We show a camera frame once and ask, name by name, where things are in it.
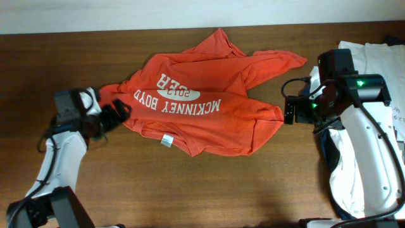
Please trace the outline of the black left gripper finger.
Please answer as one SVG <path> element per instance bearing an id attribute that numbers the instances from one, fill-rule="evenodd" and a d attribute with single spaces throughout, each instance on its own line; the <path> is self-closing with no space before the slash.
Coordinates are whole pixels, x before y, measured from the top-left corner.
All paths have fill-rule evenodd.
<path id="1" fill-rule="evenodd" d="M 113 101 L 113 105 L 115 107 L 119 121 L 127 121 L 130 118 L 130 114 L 132 112 L 131 106 L 125 104 L 120 99 L 115 99 Z"/>
<path id="2" fill-rule="evenodd" d="M 102 133 L 110 132 L 118 126 L 118 114 L 109 104 L 102 107 L 99 119 Z"/>

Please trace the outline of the orange printed t-shirt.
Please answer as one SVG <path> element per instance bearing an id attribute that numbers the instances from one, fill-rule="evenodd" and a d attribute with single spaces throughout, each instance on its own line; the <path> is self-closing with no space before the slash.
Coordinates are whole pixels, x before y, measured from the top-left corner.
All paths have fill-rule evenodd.
<path id="1" fill-rule="evenodd" d="M 218 29 L 196 47 L 156 54 L 130 79 L 102 87 L 100 103 L 121 100 L 132 109 L 126 127 L 191 156 L 247 156 L 284 123 L 279 106 L 247 91 L 306 62 L 290 51 L 246 55 Z"/>

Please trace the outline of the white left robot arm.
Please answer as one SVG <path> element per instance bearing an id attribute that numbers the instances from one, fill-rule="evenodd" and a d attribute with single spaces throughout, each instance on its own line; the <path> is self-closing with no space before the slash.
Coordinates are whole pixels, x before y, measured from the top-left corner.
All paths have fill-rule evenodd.
<path id="1" fill-rule="evenodd" d="M 60 227 L 93 227 L 75 194 L 81 161 L 90 139 L 104 137 L 130 117 L 131 107 L 119 99 L 99 106 L 93 87 L 57 92 L 57 114 L 40 137 L 45 145 L 40 172 L 26 196 L 7 209 L 8 227 L 41 227 L 55 219 Z"/>

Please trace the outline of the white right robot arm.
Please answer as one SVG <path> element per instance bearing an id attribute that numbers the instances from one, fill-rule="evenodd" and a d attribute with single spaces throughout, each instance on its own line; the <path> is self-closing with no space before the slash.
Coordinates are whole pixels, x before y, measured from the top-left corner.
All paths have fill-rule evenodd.
<path id="1" fill-rule="evenodd" d="M 306 218 L 299 227 L 404 227 L 404 164 L 392 125 L 390 95 L 381 75 L 331 73 L 303 82 L 312 91 L 285 97 L 285 123 L 314 124 L 315 134 L 345 130 L 363 187 L 361 215 L 347 220 Z"/>

